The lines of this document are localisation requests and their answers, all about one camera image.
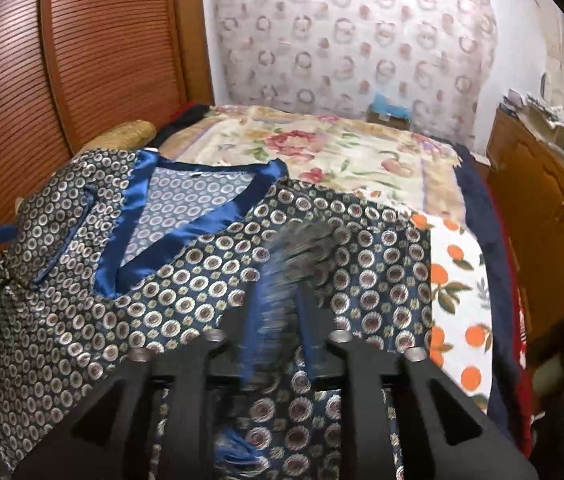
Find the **navy circle-patterned satin garment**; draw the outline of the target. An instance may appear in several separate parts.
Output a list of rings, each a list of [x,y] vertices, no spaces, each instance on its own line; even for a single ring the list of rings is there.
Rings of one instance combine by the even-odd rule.
[[[214,168],[88,151],[20,206],[0,259],[0,456],[9,469],[137,348],[180,348],[239,307],[269,246],[329,223],[318,304],[375,348],[431,339],[431,242],[392,208],[294,180],[279,159]]]

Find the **navy blanket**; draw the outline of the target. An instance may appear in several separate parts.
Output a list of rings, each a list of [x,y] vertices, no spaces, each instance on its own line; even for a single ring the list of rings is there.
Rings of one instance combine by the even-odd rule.
[[[517,322],[514,287],[504,231],[487,182],[477,169],[470,151],[461,144],[453,149],[460,158],[454,168],[465,206],[465,223],[475,236],[482,253],[480,265],[487,275],[487,287],[494,336],[492,371],[487,414],[510,440],[521,437],[523,411],[517,389],[523,371],[518,360],[520,328]]]

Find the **orange-print white sheet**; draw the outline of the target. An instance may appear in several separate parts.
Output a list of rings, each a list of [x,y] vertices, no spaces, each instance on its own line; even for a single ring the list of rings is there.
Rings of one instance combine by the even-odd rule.
[[[430,358],[486,411],[494,336],[480,245],[465,226],[453,220],[414,212],[411,222],[431,235]]]

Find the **gold patterned folded cloth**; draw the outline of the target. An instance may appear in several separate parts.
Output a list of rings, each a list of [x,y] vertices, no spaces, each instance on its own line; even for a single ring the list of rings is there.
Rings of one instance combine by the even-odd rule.
[[[81,153],[104,148],[104,150],[136,150],[148,145],[155,137],[157,130],[152,122],[134,120],[117,125],[84,144]]]

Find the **wooden sideboard cabinet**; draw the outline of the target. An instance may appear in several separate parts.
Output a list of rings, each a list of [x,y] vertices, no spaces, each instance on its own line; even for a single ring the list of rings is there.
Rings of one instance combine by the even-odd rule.
[[[564,157],[504,110],[487,156],[523,295],[528,359],[538,363],[564,342]]]

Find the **wooden louvered wardrobe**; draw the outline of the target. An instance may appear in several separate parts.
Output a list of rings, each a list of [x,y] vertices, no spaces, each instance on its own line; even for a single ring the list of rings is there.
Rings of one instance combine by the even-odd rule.
[[[100,133],[213,99],[203,0],[0,0],[0,226]]]

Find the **floral cream bedspread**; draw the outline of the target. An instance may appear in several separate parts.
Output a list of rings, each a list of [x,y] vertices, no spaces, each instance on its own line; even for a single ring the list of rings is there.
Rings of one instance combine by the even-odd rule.
[[[450,145],[362,120],[216,106],[168,136],[160,154],[208,166],[281,159],[293,179],[455,222],[465,218],[454,172],[461,159]]]

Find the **clutter pile on sideboard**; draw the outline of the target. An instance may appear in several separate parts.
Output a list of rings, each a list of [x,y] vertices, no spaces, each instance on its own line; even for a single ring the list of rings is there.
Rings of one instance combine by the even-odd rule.
[[[564,108],[549,106],[534,96],[510,90],[500,107],[516,117],[539,141],[564,157]]]

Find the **blue item on box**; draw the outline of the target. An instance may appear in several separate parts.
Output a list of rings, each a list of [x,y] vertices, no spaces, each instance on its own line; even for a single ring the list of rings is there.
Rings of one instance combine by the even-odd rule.
[[[409,130],[411,112],[408,108],[390,104],[385,96],[377,93],[368,107],[367,122],[398,130]]]

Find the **circle-patterned pink curtain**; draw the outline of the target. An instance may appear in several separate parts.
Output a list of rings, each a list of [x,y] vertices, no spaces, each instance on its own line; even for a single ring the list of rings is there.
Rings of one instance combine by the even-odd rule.
[[[210,0],[230,101],[363,118],[472,146],[498,28],[490,0]]]

